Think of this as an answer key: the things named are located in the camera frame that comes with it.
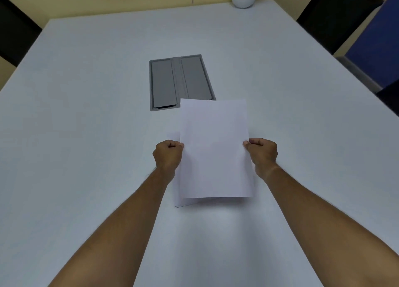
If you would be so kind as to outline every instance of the person's left hand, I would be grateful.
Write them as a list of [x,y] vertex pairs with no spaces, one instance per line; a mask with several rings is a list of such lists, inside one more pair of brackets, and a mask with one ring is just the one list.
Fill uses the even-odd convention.
[[174,172],[182,160],[184,144],[178,141],[166,140],[158,143],[152,155],[156,168],[174,177]]

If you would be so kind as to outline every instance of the bare skin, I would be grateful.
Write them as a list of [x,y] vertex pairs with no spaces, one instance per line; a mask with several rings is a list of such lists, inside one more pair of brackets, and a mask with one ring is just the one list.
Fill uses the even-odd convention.
[[[277,145],[251,138],[244,146],[325,287],[399,286],[399,256],[346,214],[300,185],[276,163]],[[184,145],[164,141],[156,169],[78,249],[50,287],[131,287],[165,189]]]
[[399,256],[276,163],[277,144],[244,142],[261,177],[324,287],[399,286]]

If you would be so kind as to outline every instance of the blue panel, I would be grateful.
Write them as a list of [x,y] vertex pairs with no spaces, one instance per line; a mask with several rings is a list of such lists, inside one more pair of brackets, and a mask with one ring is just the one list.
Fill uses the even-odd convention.
[[381,87],[399,79],[399,0],[387,0],[348,57]]

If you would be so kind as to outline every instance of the hand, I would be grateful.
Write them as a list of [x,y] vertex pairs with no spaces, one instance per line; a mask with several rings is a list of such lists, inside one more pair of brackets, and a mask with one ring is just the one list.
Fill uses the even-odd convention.
[[174,172],[182,160],[184,144],[178,141],[166,140],[158,143],[152,155],[154,156],[156,168],[166,173],[171,180]]
[[277,144],[263,138],[250,138],[244,141],[244,147],[251,155],[255,164],[255,172],[262,179],[279,166],[276,163],[278,155]]

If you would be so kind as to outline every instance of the forearm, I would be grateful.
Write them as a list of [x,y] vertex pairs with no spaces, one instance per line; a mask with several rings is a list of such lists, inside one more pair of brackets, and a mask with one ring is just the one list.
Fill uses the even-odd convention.
[[278,166],[262,178],[324,286],[389,286],[399,279],[399,257],[382,240]]
[[171,179],[155,170],[98,227],[50,286],[132,286]]

